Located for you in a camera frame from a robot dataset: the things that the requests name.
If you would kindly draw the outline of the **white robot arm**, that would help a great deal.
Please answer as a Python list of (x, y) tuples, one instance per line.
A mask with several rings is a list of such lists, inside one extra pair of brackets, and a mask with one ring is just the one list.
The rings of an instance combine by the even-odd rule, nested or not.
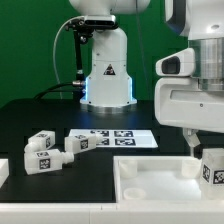
[[(118, 14), (139, 14), (151, 0), (69, 0), (81, 43), (93, 40), (91, 72), (81, 104), (100, 112), (137, 103), (126, 69), (127, 36)], [(156, 62), (155, 118), (178, 127), (195, 157), (200, 130), (224, 133), (224, 0), (165, 0), (165, 22), (188, 47)]]

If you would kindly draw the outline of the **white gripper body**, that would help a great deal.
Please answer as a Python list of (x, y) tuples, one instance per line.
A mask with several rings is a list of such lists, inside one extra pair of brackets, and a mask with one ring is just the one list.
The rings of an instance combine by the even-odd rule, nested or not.
[(195, 52), (187, 48), (160, 59), (155, 86), (155, 116), (160, 124), (224, 133), (224, 93), (203, 91), (192, 78)]

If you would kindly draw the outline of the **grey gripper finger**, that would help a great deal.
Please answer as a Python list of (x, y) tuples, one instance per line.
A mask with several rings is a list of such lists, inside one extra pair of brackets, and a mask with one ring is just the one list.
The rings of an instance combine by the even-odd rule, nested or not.
[(184, 128), (182, 133), (188, 146), (190, 147), (190, 155), (193, 156), (196, 147), (200, 145), (200, 140), (197, 136), (198, 131), (196, 129)]

